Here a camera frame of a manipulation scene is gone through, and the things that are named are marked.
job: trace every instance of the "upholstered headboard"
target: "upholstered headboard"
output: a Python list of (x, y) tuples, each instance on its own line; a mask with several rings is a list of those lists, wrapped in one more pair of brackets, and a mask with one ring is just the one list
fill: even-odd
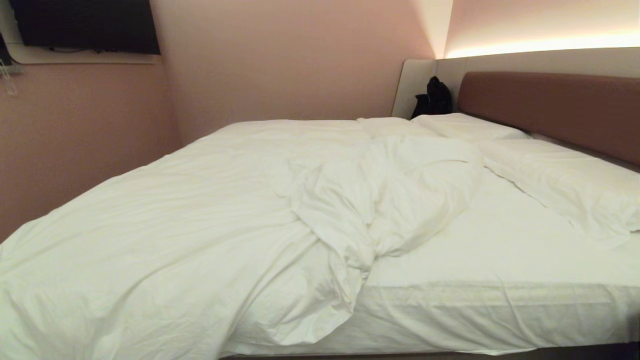
[(640, 166), (640, 79), (468, 72), (458, 108)]

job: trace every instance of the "television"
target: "television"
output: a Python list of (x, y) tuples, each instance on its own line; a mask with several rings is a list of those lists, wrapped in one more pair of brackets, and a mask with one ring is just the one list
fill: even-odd
[(149, 0), (10, 0), (26, 46), (160, 54)]

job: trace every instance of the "ambient lighting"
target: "ambient lighting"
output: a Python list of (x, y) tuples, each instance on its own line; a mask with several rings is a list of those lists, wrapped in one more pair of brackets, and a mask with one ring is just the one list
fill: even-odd
[(539, 40), (532, 42), (517, 42), (513, 44), (499, 44), (470, 49), (453, 50), (446, 58), (466, 58), (493, 54), (528, 53), (531, 51), (568, 50), (568, 49), (596, 49), (601, 47), (637, 47), (640, 46), (640, 32), (607, 35), (599, 37), (560, 38)]

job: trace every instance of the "black bag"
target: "black bag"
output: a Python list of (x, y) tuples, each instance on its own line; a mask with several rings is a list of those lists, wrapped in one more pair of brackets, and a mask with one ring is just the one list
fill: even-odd
[(449, 88), (437, 76), (429, 80), (427, 94), (416, 95), (415, 98), (418, 99), (418, 104), (415, 106), (412, 119), (419, 115), (450, 114), (453, 110)]

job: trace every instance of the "white duvet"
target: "white duvet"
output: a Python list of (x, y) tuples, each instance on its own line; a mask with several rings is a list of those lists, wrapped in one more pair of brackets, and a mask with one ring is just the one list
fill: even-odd
[(0, 246), (0, 359), (314, 343), (351, 316), (377, 257), (468, 206), (481, 171), (471, 145), (400, 119), (226, 127)]

